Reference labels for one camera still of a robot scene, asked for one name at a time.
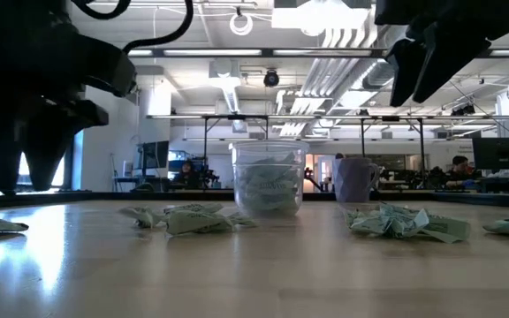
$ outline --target ceiling pipe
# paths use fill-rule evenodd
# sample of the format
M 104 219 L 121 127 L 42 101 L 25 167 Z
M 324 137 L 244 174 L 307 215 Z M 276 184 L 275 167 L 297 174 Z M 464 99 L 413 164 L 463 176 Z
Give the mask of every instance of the ceiling pipe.
M 343 38 L 338 44 L 338 48 L 344 49 L 349 44 L 349 42 L 353 39 L 353 30 L 352 29 L 344 29 L 343 30 Z M 323 96 L 324 87 L 331 81 L 331 78 L 338 72 L 339 65 L 341 64 L 343 59 L 341 58 L 332 58 L 326 68 L 325 74 L 319 80 L 319 82 L 315 85 L 314 89 L 312 89 L 313 96 Z
M 360 29 L 356 30 L 356 35 L 354 36 L 354 41 L 351 43 L 351 48 L 359 48 L 364 43 L 364 40 L 367 37 L 367 30 L 368 29 L 364 25 Z M 339 69 L 341 71 L 338 73 L 337 78 L 333 78 L 333 81 L 329 85 L 326 85 L 326 88 L 324 89 L 326 96 L 331 95 L 331 93 L 335 91 L 339 85 L 341 85 L 347 74 L 351 71 L 351 69 L 353 69 L 356 61 L 358 60 L 352 58 L 344 58 L 341 60 L 339 65 Z
M 332 29 L 325 29 L 325 39 L 323 39 L 323 48 L 329 48 L 331 41 L 333 40 L 333 30 Z M 315 79 L 315 76 L 320 68 L 320 65 L 322 64 L 322 59 L 316 58 L 314 59 L 314 63 L 311 64 L 311 68 L 309 69 L 308 77 L 306 78 L 306 81 L 304 82 L 304 85 L 301 86 L 301 94 L 302 95 L 310 95 L 311 91 L 309 89 L 309 86 L 313 84 L 313 81 Z
M 341 39 L 341 33 L 342 32 L 340 29 L 333 30 L 333 36 L 329 45 L 330 48 L 335 48 L 337 46 L 339 40 Z M 319 90 L 319 86 L 323 81 L 323 78 L 330 72 L 330 69 L 334 63 L 335 63 L 334 58 L 322 61 L 321 65 L 323 67 L 319 70 L 319 72 L 315 76 L 315 79 L 313 80 L 311 86 L 308 87 L 309 95 L 317 96 L 317 91 Z

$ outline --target wall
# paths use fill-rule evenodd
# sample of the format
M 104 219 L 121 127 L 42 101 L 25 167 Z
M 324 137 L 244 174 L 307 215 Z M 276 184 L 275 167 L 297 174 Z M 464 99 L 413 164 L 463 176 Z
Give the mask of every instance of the wall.
M 233 188 L 231 155 L 209 155 L 209 168 L 219 176 L 222 188 Z
M 74 184 L 79 189 L 95 192 L 111 191 L 113 182 L 113 164 L 119 174 L 122 173 L 123 161 L 132 161 L 135 151 L 135 140 L 138 133 L 139 108 L 126 99 L 117 98 L 109 93 L 88 87 L 86 98 L 103 107 L 110 115 L 110 123 L 106 126 L 85 129 L 77 136 L 81 143 L 81 160 L 78 176 L 74 176 Z
M 134 136 L 134 141 L 136 143 L 143 142 L 156 142 L 156 141 L 166 141 L 170 140 L 170 132 L 171 132 L 171 122 L 170 119 L 148 119 L 147 114 L 149 113 L 149 108 L 154 107 L 151 104 L 152 99 L 152 91 L 151 90 L 143 90 L 139 94 L 139 100 L 137 103 L 141 109 L 139 115 L 139 121 L 137 126 L 139 127 L 138 133 Z M 167 177 L 168 176 L 168 168 L 162 169 L 149 169 L 147 170 L 148 175 L 155 175 L 158 177 Z

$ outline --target ceiling duct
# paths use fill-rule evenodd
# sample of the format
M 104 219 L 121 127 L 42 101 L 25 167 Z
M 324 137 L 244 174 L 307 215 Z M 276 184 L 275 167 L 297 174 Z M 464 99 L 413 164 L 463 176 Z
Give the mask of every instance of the ceiling duct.
M 394 78 L 394 68 L 384 61 L 376 63 L 362 81 L 364 89 L 380 89 Z
M 218 58 L 209 62 L 209 83 L 223 90 L 229 112 L 239 113 L 239 99 L 235 89 L 241 84 L 239 61 Z

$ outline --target table surface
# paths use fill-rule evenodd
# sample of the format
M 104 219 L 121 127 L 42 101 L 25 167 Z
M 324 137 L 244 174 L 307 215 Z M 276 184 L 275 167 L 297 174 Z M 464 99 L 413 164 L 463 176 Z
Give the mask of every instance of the table surface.
M 31 228 L 0 236 L 0 317 L 508 316 L 509 237 L 481 226 L 509 208 L 398 204 L 467 219 L 471 238 L 355 236 L 332 202 L 306 202 L 295 218 L 258 228 L 180 237 L 115 212 L 165 202 L 4 211 Z

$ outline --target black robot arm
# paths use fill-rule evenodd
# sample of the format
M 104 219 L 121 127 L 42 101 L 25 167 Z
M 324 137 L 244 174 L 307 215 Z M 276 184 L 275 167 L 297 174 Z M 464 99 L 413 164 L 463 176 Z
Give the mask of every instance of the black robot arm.
M 425 102 L 494 41 L 509 34 L 509 0 L 377 0 L 378 25 L 408 25 L 386 60 L 392 106 Z
M 73 0 L 96 19 L 113 19 L 129 6 L 120 0 L 111 13 L 95 12 L 91 1 Z M 135 87 L 131 49 L 178 39 L 194 14 L 174 33 L 137 40 L 125 50 L 79 34 L 66 10 L 67 0 L 0 0 L 0 190 L 13 193 L 24 153 L 33 187 L 48 190 L 58 163 L 82 129 L 107 125 L 100 106 L 80 98 L 85 85 L 118 97 Z

